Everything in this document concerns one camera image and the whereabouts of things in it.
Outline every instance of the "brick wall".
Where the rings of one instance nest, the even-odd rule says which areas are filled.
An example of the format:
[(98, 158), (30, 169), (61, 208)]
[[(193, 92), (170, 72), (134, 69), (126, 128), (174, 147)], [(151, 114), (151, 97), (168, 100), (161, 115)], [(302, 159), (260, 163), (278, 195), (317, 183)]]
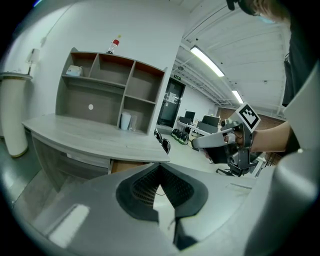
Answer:
[[(220, 122), (221, 122), (225, 119), (228, 119), (234, 112), (235, 112), (235, 110), (233, 110), (233, 109), (219, 107), (216, 115), (217, 115), (217, 117), (220, 116), (220, 118), (221, 118)], [(261, 118), (261, 122), (259, 123), (256, 130), (270, 129), (270, 128), (276, 127), (278, 125), (281, 125), (284, 122), (282, 120), (275, 119), (275, 118), (268, 117), (268, 116), (261, 115), (261, 114), (259, 115), (259, 117)]]

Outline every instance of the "exit sign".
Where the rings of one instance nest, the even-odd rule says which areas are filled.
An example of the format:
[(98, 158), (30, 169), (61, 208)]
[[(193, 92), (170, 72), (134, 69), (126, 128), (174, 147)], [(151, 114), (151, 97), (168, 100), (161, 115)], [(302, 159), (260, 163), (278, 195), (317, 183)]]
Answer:
[(174, 75), (174, 78), (175, 78), (175, 79), (178, 79), (179, 81), (181, 81), (181, 77), (180, 77), (180, 76), (177, 76), (176, 74)]

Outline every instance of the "red bottle cap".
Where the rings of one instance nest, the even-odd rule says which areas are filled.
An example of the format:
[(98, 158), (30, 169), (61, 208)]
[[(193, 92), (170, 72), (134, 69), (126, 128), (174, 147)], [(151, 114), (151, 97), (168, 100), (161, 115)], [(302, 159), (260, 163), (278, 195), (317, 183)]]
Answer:
[(119, 42), (119, 40), (114, 39), (114, 40), (112, 41), (112, 43), (118, 46), (120, 42)]

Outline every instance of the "blue light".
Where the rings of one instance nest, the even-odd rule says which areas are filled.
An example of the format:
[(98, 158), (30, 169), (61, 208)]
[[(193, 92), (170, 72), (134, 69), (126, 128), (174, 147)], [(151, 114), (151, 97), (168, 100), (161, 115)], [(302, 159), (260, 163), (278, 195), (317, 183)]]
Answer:
[(38, 0), (33, 4), (33, 7), (36, 7), (42, 0)]

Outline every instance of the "round side table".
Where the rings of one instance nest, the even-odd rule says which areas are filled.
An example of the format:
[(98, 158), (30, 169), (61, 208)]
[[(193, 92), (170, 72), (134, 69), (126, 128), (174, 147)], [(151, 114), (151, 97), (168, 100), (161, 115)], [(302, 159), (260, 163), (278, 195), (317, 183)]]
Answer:
[(22, 156), (28, 150), (25, 129), (22, 125), (23, 93), (28, 74), (0, 73), (0, 111), (1, 125), (6, 147), (13, 158)]

